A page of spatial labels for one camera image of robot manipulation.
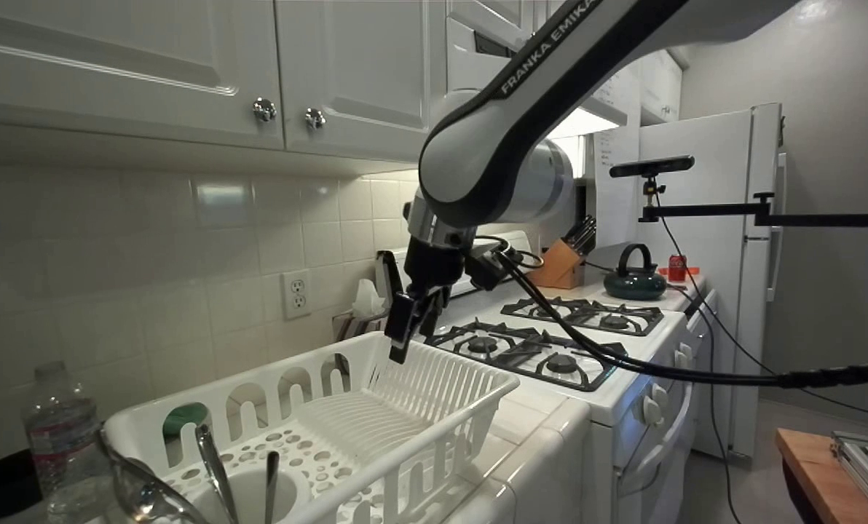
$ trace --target white refrigerator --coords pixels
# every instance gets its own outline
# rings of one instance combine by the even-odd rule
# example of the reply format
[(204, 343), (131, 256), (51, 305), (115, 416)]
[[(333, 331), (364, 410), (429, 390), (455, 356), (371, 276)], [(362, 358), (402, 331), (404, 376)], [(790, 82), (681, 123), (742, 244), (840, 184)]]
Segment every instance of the white refrigerator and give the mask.
[[(774, 193), (773, 213), (786, 200), (786, 155), (780, 106), (624, 129), (595, 141), (597, 244), (643, 243), (659, 264), (675, 254), (662, 221), (640, 224), (640, 178), (611, 178), (610, 168), (639, 160), (694, 158), (688, 171), (659, 174), (664, 206), (675, 205), (754, 205), (754, 193)], [(754, 356), (763, 356), (766, 305), (774, 301), (780, 273), (780, 231), (754, 228), (753, 215), (667, 218), (688, 264), (699, 264), (716, 314)], [(715, 371), (761, 374), (716, 327)], [(754, 458), (757, 390), (716, 387), (716, 427), (735, 458)], [(710, 401), (699, 416), (696, 448), (719, 454), (710, 427)]]

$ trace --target glass bottle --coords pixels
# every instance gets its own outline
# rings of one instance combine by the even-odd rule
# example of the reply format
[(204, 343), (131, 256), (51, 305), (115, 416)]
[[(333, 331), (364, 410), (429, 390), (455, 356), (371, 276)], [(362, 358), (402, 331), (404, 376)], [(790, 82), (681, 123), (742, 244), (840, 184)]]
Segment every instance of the glass bottle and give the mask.
[(36, 366), (23, 427), (46, 522), (106, 522), (109, 462), (97, 448), (97, 406), (61, 362)]

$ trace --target cabinet knob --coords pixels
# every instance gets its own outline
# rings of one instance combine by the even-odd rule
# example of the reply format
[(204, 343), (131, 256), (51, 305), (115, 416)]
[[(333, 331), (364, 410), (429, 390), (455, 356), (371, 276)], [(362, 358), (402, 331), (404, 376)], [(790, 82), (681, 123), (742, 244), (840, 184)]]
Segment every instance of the cabinet knob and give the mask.
[(307, 109), (307, 125), (311, 130), (326, 129), (326, 113), (320, 109)]
[(276, 119), (276, 106), (266, 96), (256, 96), (253, 117), (256, 117), (260, 125), (269, 125), (269, 123)]

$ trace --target black cable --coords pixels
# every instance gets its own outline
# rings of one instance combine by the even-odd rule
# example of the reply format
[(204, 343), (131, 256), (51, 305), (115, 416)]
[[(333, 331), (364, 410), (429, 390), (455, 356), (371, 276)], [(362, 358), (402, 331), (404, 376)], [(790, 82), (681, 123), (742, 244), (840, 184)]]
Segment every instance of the black cable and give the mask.
[[(664, 234), (667, 234), (672, 251), (675, 251), (678, 256), (686, 256), (686, 251), (678, 247), (678, 243), (675, 243), (675, 235), (672, 235), (672, 231), (670, 231), (670, 224), (667, 224), (664, 215), (662, 215), (662, 224), (664, 224)], [(723, 328), (723, 336), (738, 347), (738, 352), (742, 352), (742, 356), (745, 356), (753, 363), (757, 363), (763, 374), (770, 374), (770, 376), (780, 376), (777, 371), (773, 371), (773, 366), (766, 366), (761, 358), (754, 358), (754, 356), (753, 356), (735, 336), (732, 336), (732, 328), (723, 323), (723, 317), (706, 304), (706, 295), (702, 295), (702, 289), (699, 289), (694, 272), (690, 272), (690, 269), (686, 269), (686, 272), (688, 272), (688, 276), (690, 276), (690, 286), (696, 289), (696, 298), (702, 298), (706, 312), (715, 317), (715, 323)], [(822, 395), (822, 394), (815, 394), (815, 390), (808, 390), (808, 387), (799, 387), (799, 390), (808, 394), (808, 395), (812, 395), (812, 398), (818, 398), (818, 401), (831, 401), (831, 406), (840, 406), (840, 407), (844, 407), (844, 410), (868, 413), (866, 407), (856, 407), (856, 406), (849, 406), (849, 401)]]
[[(710, 308), (707, 304), (702, 304), (706, 312), (710, 314), (715, 327), (719, 327), (719, 331), (735, 343), (738, 352), (742, 352), (753, 363), (757, 363), (763, 374), (773, 374), (773, 376), (780, 376), (777, 371), (773, 371), (770, 363), (763, 363), (761, 358), (754, 358), (754, 352), (750, 352), (735, 336), (732, 328), (723, 323), (723, 317), (716, 314), (716, 308)], [(859, 407), (859, 406), (849, 406), (849, 401), (840, 401), (840, 398), (831, 398), (831, 395), (822, 395), (815, 390), (801, 390), (805, 395), (812, 395), (812, 398), (822, 398), (822, 401), (831, 401), (831, 406), (840, 406), (844, 410), (856, 410), (856, 413), (866, 413), (868, 416), (868, 407)]]
[(649, 362), (636, 362), (629, 356), (611, 352), (579, 328), (575, 328), (550, 304), (547, 298), (518, 272), (517, 256), (498, 254), (504, 272), (525, 289), (525, 295), (588, 356), (600, 363), (611, 363), (640, 376), (659, 376), (670, 381), (694, 381), (694, 384), (735, 384), (735, 387), (836, 387), (836, 384), (866, 384), (868, 366), (844, 366), (844, 371), (812, 371), (812, 374), (785, 374), (785, 376), (739, 376), (739, 374), (699, 374), (699, 371), (678, 371), (662, 366)]
[[(511, 243), (502, 238), (502, 235), (471, 235), (471, 238), (498, 243), (498, 251), (511, 247)], [(518, 251), (518, 247), (517, 247), (512, 254), (518, 256), (518, 264), (522, 264), (522, 269), (538, 269), (538, 264), (541, 264), (541, 256), (538, 256), (538, 254)]]

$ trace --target kettle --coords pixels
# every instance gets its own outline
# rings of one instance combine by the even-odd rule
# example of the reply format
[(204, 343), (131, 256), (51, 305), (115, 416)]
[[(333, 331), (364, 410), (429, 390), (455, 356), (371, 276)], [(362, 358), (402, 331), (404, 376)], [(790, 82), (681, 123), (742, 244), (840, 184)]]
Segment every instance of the kettle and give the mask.
[[(629, 269), (636, 251), (643, 256), (640, 269)], [(667, 279), (656, 273), (648, 244), (629, 244), (620, 251), (619, 272), (611, 272), (603, 286), (620, 301), (659, 301), (667, 289)]]

